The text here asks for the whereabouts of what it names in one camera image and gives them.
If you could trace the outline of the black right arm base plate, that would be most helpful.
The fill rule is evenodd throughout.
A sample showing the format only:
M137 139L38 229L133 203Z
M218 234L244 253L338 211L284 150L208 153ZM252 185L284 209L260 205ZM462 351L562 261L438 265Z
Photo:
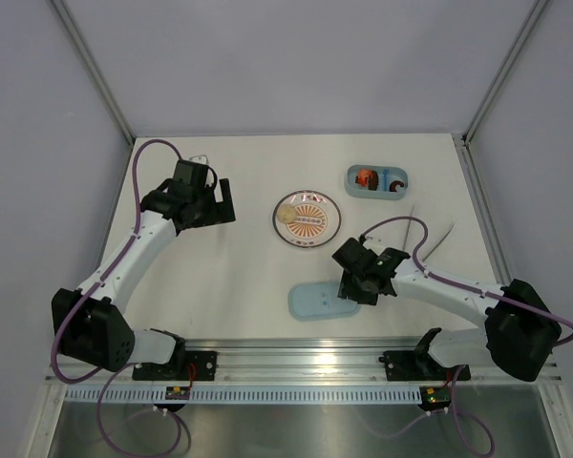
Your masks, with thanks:
M389 382L446 382L456 375L457 365L447 367L417 350L387 350L378 357Z

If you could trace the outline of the dark red sausage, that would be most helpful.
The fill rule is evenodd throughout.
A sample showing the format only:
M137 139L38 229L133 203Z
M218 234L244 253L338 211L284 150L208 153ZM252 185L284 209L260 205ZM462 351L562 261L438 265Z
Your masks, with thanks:
M405 183L400 180L395 180L390 184L390 191L391 192L398 192L405 187Z

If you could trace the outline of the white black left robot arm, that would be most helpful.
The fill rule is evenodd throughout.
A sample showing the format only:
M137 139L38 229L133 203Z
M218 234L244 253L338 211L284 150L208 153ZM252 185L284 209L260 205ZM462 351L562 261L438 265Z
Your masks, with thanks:
M159 254L177 236L235 221L228 178L219 178L207 164L179 160L174 174L145 197L137 198L133 228L116 251L76 289L59 289L52 299L54 338L51 365L64 355L101 369L118 372L137 364L167 380L186 370L185 340L168 331L135 330L124 313L139 282Z

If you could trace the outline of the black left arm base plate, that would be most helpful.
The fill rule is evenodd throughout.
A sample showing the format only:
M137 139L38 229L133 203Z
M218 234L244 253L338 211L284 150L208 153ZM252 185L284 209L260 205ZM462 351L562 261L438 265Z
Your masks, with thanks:
M218 353L184 349L166 364L145 363L133 369L132 378L144 382L212 382L215 380Z

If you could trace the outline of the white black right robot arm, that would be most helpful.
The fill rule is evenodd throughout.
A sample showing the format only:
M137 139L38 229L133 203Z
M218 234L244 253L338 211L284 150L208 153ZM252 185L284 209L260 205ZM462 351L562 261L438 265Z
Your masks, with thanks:
M425 302L472 324L429 330L414 348L411 364L424 379L460 365L492 363L509 376L535 381L561 335L547 307L524 281L507 286L441 278L411 255L386 248L376 253L348 239L333 254L342 268L338 296L375 305L382 296Z

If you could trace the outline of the metal food tongs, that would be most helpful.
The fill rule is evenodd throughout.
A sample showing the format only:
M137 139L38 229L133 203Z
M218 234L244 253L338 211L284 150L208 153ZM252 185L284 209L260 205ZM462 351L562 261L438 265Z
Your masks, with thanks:
M439 247L450 237L451 233L455 229L456 221L454 219L446 220L441 223L440 226L435 228L431 224L428 224L429 235L423 244L423 246L418 251L418 259L421 262L426 262L431 255L433 255ZM412 253L415 247L418 245L421 236L418 234L420 226L418 223L411 219L408 219L405 226L405 235L402 241L401 247Z

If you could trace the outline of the red shrimp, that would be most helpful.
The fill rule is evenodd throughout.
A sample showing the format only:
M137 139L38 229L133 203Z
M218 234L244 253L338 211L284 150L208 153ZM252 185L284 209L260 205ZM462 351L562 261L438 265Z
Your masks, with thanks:
M355 183L362 187L368 187L373 178L373 170L359 169L355 176Z

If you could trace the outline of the dark sea cucumber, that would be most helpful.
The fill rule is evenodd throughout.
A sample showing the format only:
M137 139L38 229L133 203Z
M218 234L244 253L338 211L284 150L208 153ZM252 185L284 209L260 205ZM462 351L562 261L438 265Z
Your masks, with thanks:
M379 183L380 183L380 178L375 171L372 171L370 174L368 174L366 178L366 184L368 190L376 191L379 187Z

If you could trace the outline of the light blue lunch box lid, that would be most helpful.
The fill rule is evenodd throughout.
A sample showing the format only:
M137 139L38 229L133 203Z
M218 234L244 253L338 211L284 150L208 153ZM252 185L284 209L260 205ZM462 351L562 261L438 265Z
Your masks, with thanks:
M338 282L300 283L287 297L290 315L299 322L346 319L359 313L361 306L338 297Z

